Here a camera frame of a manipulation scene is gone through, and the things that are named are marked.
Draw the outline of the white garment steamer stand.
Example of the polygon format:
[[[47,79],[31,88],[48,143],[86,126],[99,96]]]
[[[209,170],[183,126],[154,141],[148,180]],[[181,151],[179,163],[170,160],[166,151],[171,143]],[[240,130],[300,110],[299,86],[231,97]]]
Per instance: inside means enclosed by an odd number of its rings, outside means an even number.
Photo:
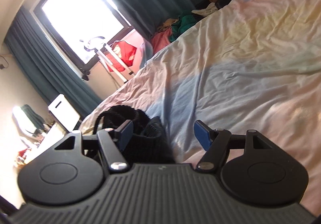
[[[122,68],[124,68],[124,71],[128,73],[130,77],[133,77],[135,75],[134,71],[131,70],[124,61],[121,60],[121,58],[112,50],[111,46],[109,46],[105,40],[105,37],[94,37],[91,38],[88,41],[79,39],[79,41],[83,44],[84,49],[87,52],[94,52],[98,58],[99,62],[102,64],[102,66],[105,68],[107,73],[112,77],[116,85],[120,87],[120,84],[116,81],[115,77],[111,74],[109,70],[111,70],[114,74],[116,74],[120,81],[122,81],[124,84],[126,84],[129,79],[127,79],[121,71],[119,71],[114,63],[107,57],[107,54],[110,54],[116,61],[117,64],[119,64]]]

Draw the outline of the teal garment on desk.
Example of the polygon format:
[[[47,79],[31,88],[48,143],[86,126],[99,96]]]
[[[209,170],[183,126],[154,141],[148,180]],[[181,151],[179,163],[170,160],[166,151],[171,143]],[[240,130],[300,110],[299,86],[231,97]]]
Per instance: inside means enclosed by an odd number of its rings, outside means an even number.
[[[40,115],[33,111],[33,109],[27,104],[21,106],[21,109],[37,129],[45,131],[46,123]]]

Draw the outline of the dark window frame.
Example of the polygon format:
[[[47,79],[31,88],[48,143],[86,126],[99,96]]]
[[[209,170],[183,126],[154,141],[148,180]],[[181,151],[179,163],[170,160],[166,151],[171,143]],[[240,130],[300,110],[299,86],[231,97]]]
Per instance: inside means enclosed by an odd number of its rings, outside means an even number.
[[[99,58],[87,52],[79,39],[105,37],[112,46],[133,30],[111,0],[40,0],[34,13],[84,80]]]

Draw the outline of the teal left curtain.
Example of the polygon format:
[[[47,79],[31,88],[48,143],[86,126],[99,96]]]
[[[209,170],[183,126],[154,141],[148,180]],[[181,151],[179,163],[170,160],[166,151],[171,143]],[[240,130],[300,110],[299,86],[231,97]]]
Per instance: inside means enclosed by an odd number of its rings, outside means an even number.
[[[69,67],[24,7],[13,19],[4,43],[29,83],[47,104],[63,94],[84,119],[102,102]]]

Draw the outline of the white chair with dark frame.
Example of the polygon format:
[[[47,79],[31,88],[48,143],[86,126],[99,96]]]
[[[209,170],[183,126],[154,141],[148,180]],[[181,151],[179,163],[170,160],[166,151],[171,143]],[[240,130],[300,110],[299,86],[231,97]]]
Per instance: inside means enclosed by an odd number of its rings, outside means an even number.
[[[80,115],[63,94],[59,94],[48,106],[48,110],[67,132],[72,132]]]

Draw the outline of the red bag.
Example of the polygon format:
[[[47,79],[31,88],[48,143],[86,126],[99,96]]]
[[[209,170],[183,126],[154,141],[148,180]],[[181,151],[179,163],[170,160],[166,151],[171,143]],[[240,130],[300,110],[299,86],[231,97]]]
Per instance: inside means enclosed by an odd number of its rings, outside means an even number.
[[[128,66],[133,65],[137,48],[126,41],[115,41],[112,46],[114,53]],[[123,72],[125,68],[108,52],[105,52],[106,57],[112,62],[118,72]]]

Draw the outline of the white desk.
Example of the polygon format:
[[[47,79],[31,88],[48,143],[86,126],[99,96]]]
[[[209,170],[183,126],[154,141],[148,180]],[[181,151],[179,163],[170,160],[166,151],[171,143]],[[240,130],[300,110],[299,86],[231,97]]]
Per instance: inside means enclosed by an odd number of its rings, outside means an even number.
[[[65,134],[65,130],[63,130],[59,124],[55,123],[47,133],[42,132],[35,139],[20,137],[21,144],[18,146],[15,167],[19,170],[22,169],[33,159],[61,140]]]

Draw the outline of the pile of colourful clothes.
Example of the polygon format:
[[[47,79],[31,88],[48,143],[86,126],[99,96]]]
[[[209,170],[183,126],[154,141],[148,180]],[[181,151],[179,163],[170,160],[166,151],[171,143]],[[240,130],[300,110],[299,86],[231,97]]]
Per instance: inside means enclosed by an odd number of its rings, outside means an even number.
[[[151,39],[153,54],[156,54],[170,43],[174,42],[188,29],[192,28],[203,18],[218,11],[214,3],[210,3],[207,8],[187,11],[178,18],[169,18],[157,28],[157,32]]]

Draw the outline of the pastel bed sheet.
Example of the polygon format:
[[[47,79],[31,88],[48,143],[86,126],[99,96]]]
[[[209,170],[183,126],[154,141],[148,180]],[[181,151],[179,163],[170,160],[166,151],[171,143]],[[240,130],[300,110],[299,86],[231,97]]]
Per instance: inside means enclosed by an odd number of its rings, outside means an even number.
[[[258,130],[305,166],[301,202],[320,214],[320,0],[232,0],[154,55],[81,131],[118,104],[160,117],[178,163],[204,153],[196,120]]]

